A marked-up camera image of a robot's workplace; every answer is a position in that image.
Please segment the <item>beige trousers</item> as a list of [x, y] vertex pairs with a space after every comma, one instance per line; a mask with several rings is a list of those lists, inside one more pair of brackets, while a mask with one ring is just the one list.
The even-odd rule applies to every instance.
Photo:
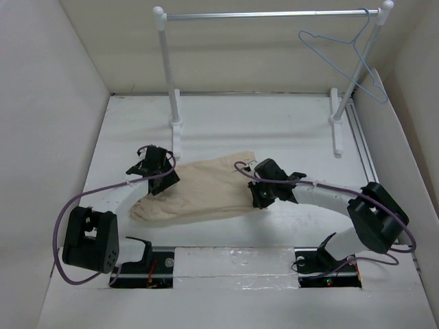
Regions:
[[252, 151], [229, 154], [212, 160], [178, 165], [180, 181], [156, 196], [138, 200], [130, 217], [149, 226], [169, 226], [248, 215], [252, 205], [249, 178], [237, 172], [236, 162], [256, 161]]

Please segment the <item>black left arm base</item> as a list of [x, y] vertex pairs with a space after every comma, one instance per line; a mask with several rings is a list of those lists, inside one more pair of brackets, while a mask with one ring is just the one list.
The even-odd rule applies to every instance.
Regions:
[[147, 263], [129, 262], [115, 269], [109, 280], [114, 289], [172, 289], [174, 285], [173, 249], [154, 250]]

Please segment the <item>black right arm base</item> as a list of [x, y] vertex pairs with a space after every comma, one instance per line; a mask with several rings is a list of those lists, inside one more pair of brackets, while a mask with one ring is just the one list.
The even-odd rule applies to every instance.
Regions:
[[294, 249], [291, 270], [298, 275], [298, 284], [307, 288], [361, 288], [359, 272], [347, 259], [331, 260], [318, 258], [316, 247]]

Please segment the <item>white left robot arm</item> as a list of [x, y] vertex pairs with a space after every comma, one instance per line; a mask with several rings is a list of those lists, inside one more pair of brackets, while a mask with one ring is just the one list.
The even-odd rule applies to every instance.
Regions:
[[[137, 151], [141, 160], [126, 171], [120, 183], [103, 186], [72, 197], [56, 220], [52, 247], [60, 275], [72, 285], [88, 282], [101, 273], [110, 273], [119, 257], [118, 218], [144, 195], [160, 193], [179, 181], [173, 152], [155, 145]], [[107, 191], [106, 197], [91, 206], [71, 209], [62, 250], [58, 231], [68, 207], [82, 197]]]

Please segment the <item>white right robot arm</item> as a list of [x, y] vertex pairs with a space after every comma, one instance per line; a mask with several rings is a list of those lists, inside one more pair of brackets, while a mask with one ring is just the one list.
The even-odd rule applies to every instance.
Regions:
[[379, 183], [348, 188], [313, 180], [305, 173], [288, 175], [271, 158], [255, 167], [245, 165], [239, 172], [250, 178], [255, 208], [280, 200], [327, 209], [351, 221], [349, 229], [328, 235], [310, 257], [296, 260], [299, 273], [337, 271], [363, 251], [387, 254], [401, 233], [407, 232], [408, 216]]

